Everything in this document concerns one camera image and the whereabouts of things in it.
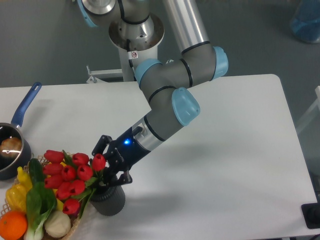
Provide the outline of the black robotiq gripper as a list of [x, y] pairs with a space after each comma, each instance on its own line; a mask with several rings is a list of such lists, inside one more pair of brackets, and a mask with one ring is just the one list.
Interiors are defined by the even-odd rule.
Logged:
[[97, 154], [103, 154], [108, 147], [106, 153], [103, 154], [109, 164], [109, 167], [106, 167], [103, 171], [103, 183], [107, 187], [122, 186], [133, 182], [129, 170], [151, 152], [142, 147], [136, 139], [136, 136], [142, 130], [141, 126], [134, 129], [130, 127], [115, 140], [112, 140], [108, 135], [102, 135], [99, 138], [91, 155], [94, 157]]

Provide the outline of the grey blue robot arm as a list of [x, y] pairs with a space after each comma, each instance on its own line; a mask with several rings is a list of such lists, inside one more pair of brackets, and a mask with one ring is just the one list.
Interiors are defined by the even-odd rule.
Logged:
[[139, 160], [187, 126], [200, 114], [189, 88], [224, 76], [229, 67], [224, 50], [212, 46], [194, 0], [166, 0], [165, 10], [174, 31], [181, 59], [162, 64], [155, 58], [134, 58], [156, 47], [164, 36], [147, 0], [80, 0], [78, 6], [90, 27], [103, 17], [111, 19], [109, 36], [126, 53], [136, 80], [151, 108], [117, 139], [103, 135], [92, 154], [108, 162], [103, 170], [107, 187], [130, 184], [130, 169]]

